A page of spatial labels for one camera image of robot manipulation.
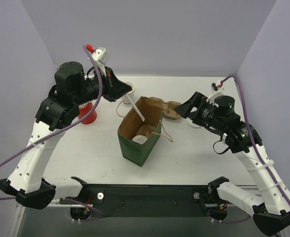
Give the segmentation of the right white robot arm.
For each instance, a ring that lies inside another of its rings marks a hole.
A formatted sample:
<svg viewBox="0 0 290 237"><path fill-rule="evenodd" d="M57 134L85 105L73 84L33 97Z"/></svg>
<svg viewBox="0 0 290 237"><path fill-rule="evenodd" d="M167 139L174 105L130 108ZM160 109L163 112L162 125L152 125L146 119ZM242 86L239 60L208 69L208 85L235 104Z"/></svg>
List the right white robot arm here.
<svg viewBox="0 0 290 237"><path fill-rule="evenodd" d="M290 191L273 167L257 131L241 120L234 106L231 96L221 95L210 102L205 95L195 92L174 110L182 118L220 136L220 141L244 165L260 193L252 195L229 179L219 177L208 184L212 200L228 201L239 207L270 237L290 226Z"/></svg>

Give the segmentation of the brown pulp cup carrier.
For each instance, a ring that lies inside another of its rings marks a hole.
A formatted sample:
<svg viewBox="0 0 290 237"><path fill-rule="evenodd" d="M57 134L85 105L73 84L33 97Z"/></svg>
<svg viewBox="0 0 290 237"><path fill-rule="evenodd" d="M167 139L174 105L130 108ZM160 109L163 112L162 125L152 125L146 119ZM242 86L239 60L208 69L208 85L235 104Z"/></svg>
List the brown pulp cup carrier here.
<svg viewBox="0 0 290 237"><path fill-rule="evenodd" d="M136 135L143 135L149 138L151 136L151 133L153 133L155 130L156 130L155 126L152 126L150 124L144 124L139 128Z"/></svg>

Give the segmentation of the green paper takeout bag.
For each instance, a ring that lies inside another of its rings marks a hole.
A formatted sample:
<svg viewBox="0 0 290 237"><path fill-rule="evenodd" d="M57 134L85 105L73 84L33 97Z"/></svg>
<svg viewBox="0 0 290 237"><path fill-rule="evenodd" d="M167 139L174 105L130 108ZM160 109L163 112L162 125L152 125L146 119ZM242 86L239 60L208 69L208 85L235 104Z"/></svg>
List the green paper takeout bag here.
<svg viewBox="0 0 290 237"><path fill-rule="evenodd" d="M159 138L173 139L163 125L161 105L148 97L140 97L135 105L145 119L134 108L124 116L117 113L122 118L117 134L122 156L142 167Z"/></svg>

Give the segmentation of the single white straw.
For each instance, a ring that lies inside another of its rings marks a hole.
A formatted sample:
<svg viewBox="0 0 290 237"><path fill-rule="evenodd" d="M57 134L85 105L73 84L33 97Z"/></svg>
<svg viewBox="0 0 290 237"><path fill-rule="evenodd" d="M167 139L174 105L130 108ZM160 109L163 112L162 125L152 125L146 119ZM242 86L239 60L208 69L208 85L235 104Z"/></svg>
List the single white straw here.
<svg viewBox="0 0 290 237"><path fill-rule="evenodd" d="M136 113L138 114L138 116L140 117L140 119L142 121L145 121L145 117L143 116L143 114L140 112L140 110L138 109L138 107L136 106L136 104L133 102L132 98L130 97L130 95L128 93L125 94L125 96L127 97L129 103L132 105L132 107L134 108L134 110L136 111Z"/></svg>

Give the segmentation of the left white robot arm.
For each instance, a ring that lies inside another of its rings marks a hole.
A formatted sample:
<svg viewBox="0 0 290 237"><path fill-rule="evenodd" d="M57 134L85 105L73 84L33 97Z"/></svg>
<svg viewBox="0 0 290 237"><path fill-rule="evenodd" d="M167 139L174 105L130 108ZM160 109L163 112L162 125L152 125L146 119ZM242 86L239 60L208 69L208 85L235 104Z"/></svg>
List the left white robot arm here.
<svg viewBox="0 0 290 237"><path fill-rule="evenodd" d="M43 173L66 127L79 115L80 105L102 97L115 102L132 90L111 68L106 67L101 75L98 68L94 70L94 77L86 78L83 66L71 61L55 73L56 83L40 104L26 150L11 175L0 180L0 190L22 206L44 209L57 198L72 198L77 203L88 199L84 181L76 177L48 181Z"/></svg>

